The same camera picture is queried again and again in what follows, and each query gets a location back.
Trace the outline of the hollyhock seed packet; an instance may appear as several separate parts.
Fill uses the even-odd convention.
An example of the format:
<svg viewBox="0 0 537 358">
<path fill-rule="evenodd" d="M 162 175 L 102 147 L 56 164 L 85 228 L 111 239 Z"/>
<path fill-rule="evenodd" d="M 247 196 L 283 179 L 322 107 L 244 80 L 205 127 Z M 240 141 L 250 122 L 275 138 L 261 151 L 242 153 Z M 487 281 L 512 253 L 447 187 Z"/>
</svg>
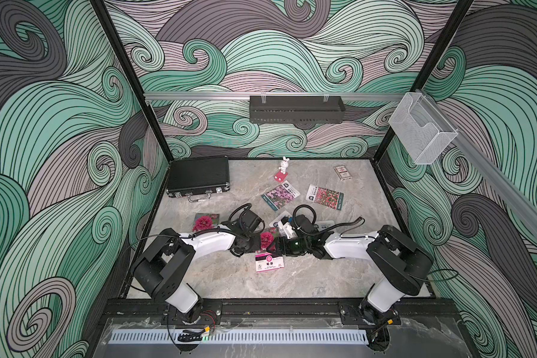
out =
<svg viewBox="0 0 537 358">
<path fill-rule="evenodd" d="M 220 215 L 218 213 L 197 213 L 193 222 L 192 231 L 199 232 L 216 228 L 219 225 Z"/>
<path fill-rule="evenodd" d="M 260 250 L 255 254 L 255 271 L 256 273 L 283 269 L 284 259 L 281 254 L 276 252 L 276 242 L 278 230 L 270 228 L 260 235 Z"/>
</svg>

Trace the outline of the purple flower seed packet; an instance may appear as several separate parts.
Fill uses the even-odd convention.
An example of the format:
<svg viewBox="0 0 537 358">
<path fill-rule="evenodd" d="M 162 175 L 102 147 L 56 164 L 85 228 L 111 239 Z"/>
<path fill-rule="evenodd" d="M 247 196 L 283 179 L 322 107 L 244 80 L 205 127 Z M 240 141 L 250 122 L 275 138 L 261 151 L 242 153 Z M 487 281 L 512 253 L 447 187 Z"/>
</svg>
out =
<svg viewBox="0 0 537 358">
<path fill-rule="evenodd" d="M 262 194 L 261 198 L 272 210 L 279 211 L 300 195 L 300 192 L 285 180 L 277 185 L 276 188 Z"/>
</svg>

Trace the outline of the white back seed packet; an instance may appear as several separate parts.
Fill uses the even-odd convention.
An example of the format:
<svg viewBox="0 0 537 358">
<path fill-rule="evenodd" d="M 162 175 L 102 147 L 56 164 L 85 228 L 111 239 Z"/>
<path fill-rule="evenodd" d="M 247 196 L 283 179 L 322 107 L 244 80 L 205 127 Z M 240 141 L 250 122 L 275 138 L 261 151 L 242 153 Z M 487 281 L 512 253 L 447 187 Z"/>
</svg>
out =
<svg viewBox="0 0 537 358">
<path fill-rule="evenodd" d="M 273 221 L 271 221 L 268 226 L 270 226 L 270 228 L 275 228 L 277 230 L 280 230 L 289 222 L 290 217 L 291 217 L 291 213 L 284 210 Z"/>
</svg>

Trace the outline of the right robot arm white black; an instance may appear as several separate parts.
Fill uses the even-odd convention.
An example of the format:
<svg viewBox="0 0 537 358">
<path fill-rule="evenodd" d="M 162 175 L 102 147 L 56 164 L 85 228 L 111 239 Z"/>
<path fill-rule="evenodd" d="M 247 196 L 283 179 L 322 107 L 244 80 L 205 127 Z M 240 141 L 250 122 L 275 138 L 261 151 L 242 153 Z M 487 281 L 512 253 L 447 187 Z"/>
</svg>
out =
<svg viewBox="0 0 537 358">
<path fill-rule="evenodd" d="M 371 261 L 383 278 L 375 283 L 362 301 L 369 316 L 384 316 L 404 296 L 416 296 L 432 269 L 434 258 L 419 244 L 392 225 L 370 234 L 337 233 L 341 225 L 320 231 L 305 231 L 293 225 L 292 238 L 279 237 L 269 252 L 298 257 L 311 254 L 320 260 L 359 259 Z"/>
</svg>

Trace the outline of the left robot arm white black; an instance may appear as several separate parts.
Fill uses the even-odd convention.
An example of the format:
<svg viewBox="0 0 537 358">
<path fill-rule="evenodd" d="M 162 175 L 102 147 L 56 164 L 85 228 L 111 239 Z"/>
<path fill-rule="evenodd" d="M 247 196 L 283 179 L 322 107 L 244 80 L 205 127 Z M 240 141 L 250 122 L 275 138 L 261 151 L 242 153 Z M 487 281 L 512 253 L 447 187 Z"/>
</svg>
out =
<svg viewBox="0 0 537 358">
<path fill-rule="evenodd" d="M 184 281 L 192 261 L 218 251 L 237 256 L 260 250 L 259 233 L 246 233 L 222 225 L 193 234 L 165 229 L 131 264 L 130 271 L 153 301 L 166 302 L 189 321 L 202 308 L 201 296 Z"/>
</svg>

